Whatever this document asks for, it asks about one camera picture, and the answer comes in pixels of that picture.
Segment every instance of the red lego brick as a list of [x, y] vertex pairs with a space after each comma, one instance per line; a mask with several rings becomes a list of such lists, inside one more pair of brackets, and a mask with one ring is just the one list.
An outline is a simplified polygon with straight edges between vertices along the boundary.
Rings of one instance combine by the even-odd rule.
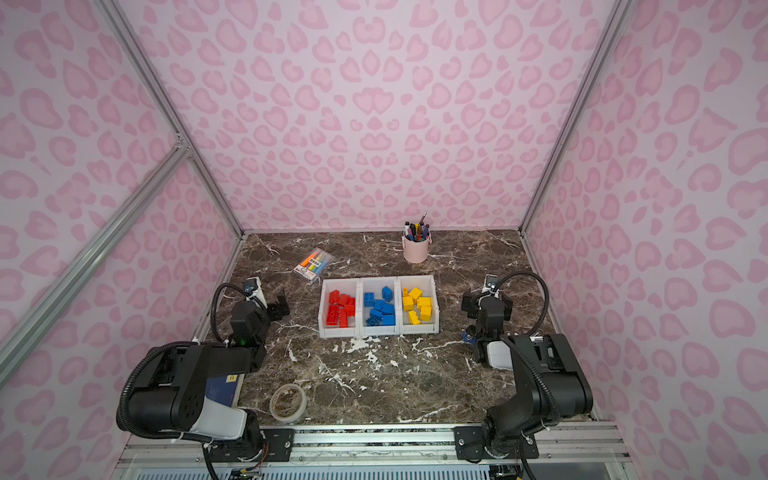
[[336, 326], [339, 324], [339, 306], [331, 305], [328, 307], [328, 316], [326, 317], [327, 326]]

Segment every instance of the pen holder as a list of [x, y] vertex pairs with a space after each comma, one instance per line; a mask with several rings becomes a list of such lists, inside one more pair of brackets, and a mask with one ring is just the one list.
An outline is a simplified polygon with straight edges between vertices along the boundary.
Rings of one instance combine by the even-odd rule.
[[414, 242], [407, 238], [402, 238], [402, 255], [410, 263], [421, 263], [427, 260], [427, 253], [429, 252], [429, 244], [432, 243], [432, 236], [434, 233], [429, 231], [429, 238], [423, 242]]

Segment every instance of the plastic packaging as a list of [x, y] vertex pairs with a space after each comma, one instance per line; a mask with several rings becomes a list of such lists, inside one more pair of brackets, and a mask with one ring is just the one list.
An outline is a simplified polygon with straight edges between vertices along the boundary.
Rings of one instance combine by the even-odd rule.
[[325, 250], [316, 248], [307, 258], [293, 268], [293, 272], [309, 280], [310, 283], [314, 283], [315, 280], [320, 278], [320, 274], [326, 266], [329, 263], [333, 263], [335, 259], [333, 255]]

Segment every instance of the lego brick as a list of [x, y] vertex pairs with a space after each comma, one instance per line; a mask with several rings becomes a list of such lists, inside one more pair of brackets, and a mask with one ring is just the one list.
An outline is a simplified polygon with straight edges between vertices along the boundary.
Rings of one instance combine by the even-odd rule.
[[419, 325], [421, 322], [419, 322], [419, 318], [416, 317], [416, 312], [411, 310], [408, 312], [408, 320], [411, 321], [411, 325]]
[[423, 306], [420, 309], [421, 315], [419, 315], [419, 319], [423, 322], [428, 322], [429, 317], [432, 316], [432, 308], [430, 306]]
[[327, 326], [336, 326], [339, 324], [339, 306], [328, 306], [328, 316], [326, 317]]
[[391, 302], [392, 299], [395, 298], [395, 293], [392, 291], [391, 288], [389, 288], [388, 286], [385, 286], [384, 288], [382, 288], [382, 298], [387, 302]]

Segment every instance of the blue lego brick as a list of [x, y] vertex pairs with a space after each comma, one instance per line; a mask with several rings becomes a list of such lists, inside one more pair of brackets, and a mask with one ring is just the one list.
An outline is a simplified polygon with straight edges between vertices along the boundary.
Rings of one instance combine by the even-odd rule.
[[385, 286], [382, 288], [382, 298], [386, 300], [387, 302], [391, 302], [393, 298], [395, 298], [395, 293], [392, 291], [391, 288], [388, 286]]

